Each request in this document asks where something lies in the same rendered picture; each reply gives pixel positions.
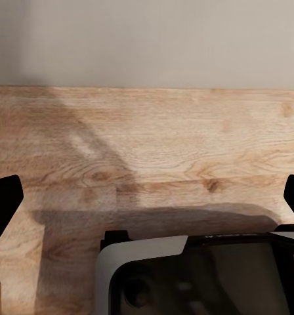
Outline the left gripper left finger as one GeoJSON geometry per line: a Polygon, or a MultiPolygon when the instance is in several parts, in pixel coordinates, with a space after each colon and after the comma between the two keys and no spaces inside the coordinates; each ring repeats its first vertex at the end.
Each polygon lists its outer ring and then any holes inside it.
{"type": "Polygon", "coordinates": [[[0,178],[0,237],[24,199],[20,177],[0,178]]]}

